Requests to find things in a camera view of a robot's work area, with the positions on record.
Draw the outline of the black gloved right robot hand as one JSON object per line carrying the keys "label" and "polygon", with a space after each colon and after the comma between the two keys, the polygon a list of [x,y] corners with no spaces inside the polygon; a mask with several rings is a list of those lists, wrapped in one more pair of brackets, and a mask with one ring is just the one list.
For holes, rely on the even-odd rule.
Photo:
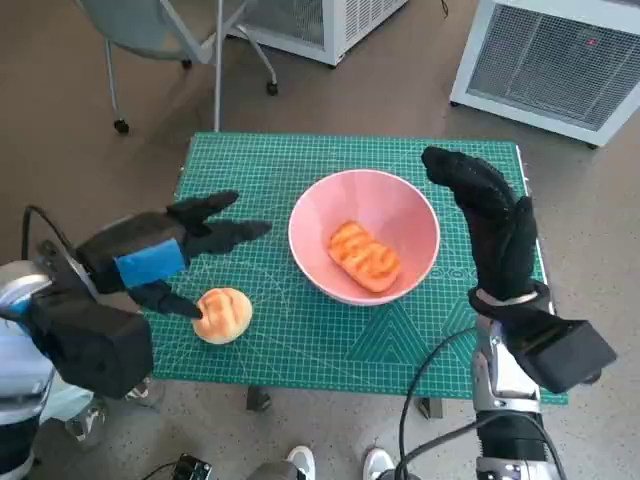
{"label": "black gloved right robot hand", "polygon": [[471,240],[477,286],[498,301],[534,292],[537,224],[528,196],[516,196],[485,160],[433,146],[421,156],[428,179],[448,188]]}

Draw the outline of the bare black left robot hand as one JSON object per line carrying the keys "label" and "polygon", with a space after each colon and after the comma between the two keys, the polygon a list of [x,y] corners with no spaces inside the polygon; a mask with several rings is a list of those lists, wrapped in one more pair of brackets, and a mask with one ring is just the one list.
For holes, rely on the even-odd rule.
{"label": "bare black left robot hand", "polygon": [[200,319],[200,308],[174,293],[166,280],[202,254],[228,254],[271,230],[263,220],[209,219],[238,197],[225,190],[123,218],[80,244],[76,258],[101,294],[125,292],[148,310]]}

